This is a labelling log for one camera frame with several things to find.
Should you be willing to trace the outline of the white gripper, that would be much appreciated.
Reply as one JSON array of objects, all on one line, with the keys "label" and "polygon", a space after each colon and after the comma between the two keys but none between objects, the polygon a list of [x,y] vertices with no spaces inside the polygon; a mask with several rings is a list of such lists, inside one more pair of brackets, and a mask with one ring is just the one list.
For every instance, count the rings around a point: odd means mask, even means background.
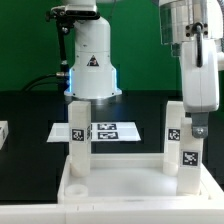
[{"label": "white gripper", "polygon": [[184,109],[191,114],[194,138],[208,136],[207,112],[219,106],[219,78],[216,44],[214,40],[202,41],[201,67],[196,64],[196,42],[184,42],[181,46],[181,76]]}]

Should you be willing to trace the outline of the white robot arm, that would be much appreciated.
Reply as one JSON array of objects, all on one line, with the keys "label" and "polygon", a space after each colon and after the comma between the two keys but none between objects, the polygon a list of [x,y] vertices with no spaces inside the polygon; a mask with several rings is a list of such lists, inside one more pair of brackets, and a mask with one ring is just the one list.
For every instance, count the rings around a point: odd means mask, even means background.
[{"label": "white robot arm", "polygon": [[[110,63],[110,27],[98,3],[108,0],[62,0],[59,15],[76,29],[75,64],[69,92],[81,99],[119,95]],[[208,116],[219,107],[218,72],[224,38],[224,0],[156,0],[161,37],[179,58],[184,109],[192,118],[192,135],[208,135]]]}]

